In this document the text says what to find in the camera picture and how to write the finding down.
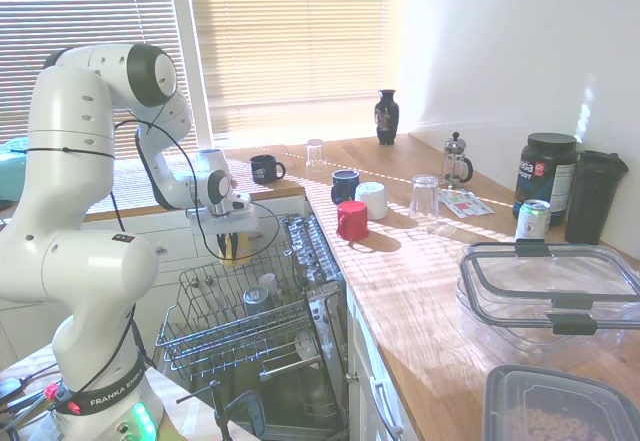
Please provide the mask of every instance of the dishwasher handle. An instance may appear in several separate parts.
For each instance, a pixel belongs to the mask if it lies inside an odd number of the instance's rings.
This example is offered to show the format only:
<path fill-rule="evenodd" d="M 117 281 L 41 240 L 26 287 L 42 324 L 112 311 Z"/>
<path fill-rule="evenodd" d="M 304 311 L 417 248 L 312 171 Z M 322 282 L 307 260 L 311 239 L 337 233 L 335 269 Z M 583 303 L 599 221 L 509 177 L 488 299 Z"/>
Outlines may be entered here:
<path fill-rule="evenodd" d="M 296 369 L 300 369 L 305 366 L 311 366 L 312 364 L 316 363 L 322 363 L 322 357 L 319 354 L 309 359 L 303 359 L 287 366 L 282 366 L 281 368 L 272 369 L 271 371 L 263 371 L 262 373 L 260 373 L 260 381 L 268 381 L 274 376 L 288 373 L 289 371 L 295 371 Z"/>
<path fill-rule="evenodd" d="M 369 383 L 371 384 L 371 393 L 373 394 L 373 402 L 378 410 L 378 415 L 387 432 L 391 436 L 393 441 L 399 441 L 402 437 L 402 426 L 395 423 L 393 419 L 393 413 L 391 412 L 391 406 L 389 406 L 389 400 L 384 391 L 384 379 L 375 379 L 373 376 L 369 377 Z"/>

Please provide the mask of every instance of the clear plastic container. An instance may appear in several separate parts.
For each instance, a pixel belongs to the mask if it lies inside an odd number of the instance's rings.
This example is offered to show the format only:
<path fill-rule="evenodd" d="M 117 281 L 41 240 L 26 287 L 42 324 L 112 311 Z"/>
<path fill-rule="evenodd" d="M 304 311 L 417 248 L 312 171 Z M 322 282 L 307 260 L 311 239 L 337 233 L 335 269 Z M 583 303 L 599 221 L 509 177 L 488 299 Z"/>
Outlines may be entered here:
<path fill-rule="evenodd" d="M 640 279 L 607 248 L 480 243 L 460 267 L 462 331 L 498 363 L 565 369 L 640 328 Z"/>
<path fill-rule="evenodd" d="M 639 441 L 640 415 L 612 387 L 526 366 L 487 378 L 484 441 Z"/>
<path fill-rule="evenodd" d="M 622 342 L 625 331 L 605 329 L 593 336 L 555 335 L 549 329 L 501 328 L 483 323 L 469 307 L 462 280 L 457 302 L 463 334 L 496 364 L 568 369 Z"/>

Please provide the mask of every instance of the french press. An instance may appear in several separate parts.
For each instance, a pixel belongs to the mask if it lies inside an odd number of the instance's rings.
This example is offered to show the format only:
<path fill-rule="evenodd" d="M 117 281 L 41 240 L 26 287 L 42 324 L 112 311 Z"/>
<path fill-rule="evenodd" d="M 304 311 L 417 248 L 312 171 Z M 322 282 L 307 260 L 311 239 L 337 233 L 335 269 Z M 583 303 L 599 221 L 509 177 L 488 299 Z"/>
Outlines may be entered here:
<path fill-rule="evenodd" d="M 466 183 L 473 176 L 473 165 L 465 157 L 464 149 L 467 143 L 460 138 L 460 133 L 453 133 L 452 137 L 444 143 L 442 155 L 442 185 L 448 189 L 455 189 Z"/>

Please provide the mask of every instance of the wire rack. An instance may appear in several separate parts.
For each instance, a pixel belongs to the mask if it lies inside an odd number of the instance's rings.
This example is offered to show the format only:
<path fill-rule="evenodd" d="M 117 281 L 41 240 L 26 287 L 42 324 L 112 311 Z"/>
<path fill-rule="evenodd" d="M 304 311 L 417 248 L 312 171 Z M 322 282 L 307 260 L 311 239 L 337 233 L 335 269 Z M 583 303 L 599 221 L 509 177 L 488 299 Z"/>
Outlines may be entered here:
<path fill-rule="evenodd" d="M 180 275 L 176 304 L 169 308 L 157 346 L 164 360 L 193 379 L 260 360 L 268 373 L 319 353 L 304 290 L 276 243 L 242 266 L 216 262 Z M 275 274 L 275 308 L 247 316 L 243 293 L 263 274 Z"/>

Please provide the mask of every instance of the dishwasher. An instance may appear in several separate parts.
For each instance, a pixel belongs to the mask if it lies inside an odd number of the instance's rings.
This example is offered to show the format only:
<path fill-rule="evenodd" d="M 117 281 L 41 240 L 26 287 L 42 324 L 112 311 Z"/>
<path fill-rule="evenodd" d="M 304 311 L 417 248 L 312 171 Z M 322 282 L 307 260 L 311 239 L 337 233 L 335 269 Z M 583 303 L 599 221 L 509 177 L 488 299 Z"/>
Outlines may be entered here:
<path fill-rule="evenodd" d="M 192 393 L 214 380 L 225 404 L 257 392 L 266 424 L 260 439 L 348 439 L 344 278 L 313 214 L 279 222 L 287 240 L 244 265 L 184 271 L 156 344 Z M 243 293 L 269 273 L 277 283 L 273 308 L 248 315 Z M 212 405 L 211 392 L 198 397 Z M 249 413 L 230 418 L 252 431 Z"/>

